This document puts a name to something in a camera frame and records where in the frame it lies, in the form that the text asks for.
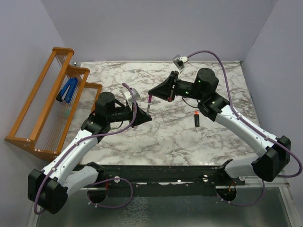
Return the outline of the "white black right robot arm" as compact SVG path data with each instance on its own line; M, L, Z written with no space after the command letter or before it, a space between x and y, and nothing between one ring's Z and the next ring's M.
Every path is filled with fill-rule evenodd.
M290 148L286 136L280 138L266 132L234 110L230 102L216 92L219 80L214 71L201 68L194 82L178 79L178 72L172 71L169 77L149 90L148 94L171 102L176 96L198 101L198 109L203 116L231 130L256 155L252 158L230 159L221 165L217 179L228 185L235 178L258 176L266 182L273 181L289 163L290 155L283 149Z

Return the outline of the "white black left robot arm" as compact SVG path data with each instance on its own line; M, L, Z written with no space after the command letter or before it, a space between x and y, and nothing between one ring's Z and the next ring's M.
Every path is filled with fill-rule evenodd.
M116 131L124 132L130 127L152 120L137 103L140 97L136 89L124 93L126 103L118 101L111 92L102 92L95 102L95 109L83 122L77 135L61 154L42 170L34 169L28 176L28 199L34 203L34 212L57 213L67 202L69 196L84 186L101 186L104 174L97 164L84 166L73 173L81 159L105 136L113 135L111 124L126 122L129 124Z

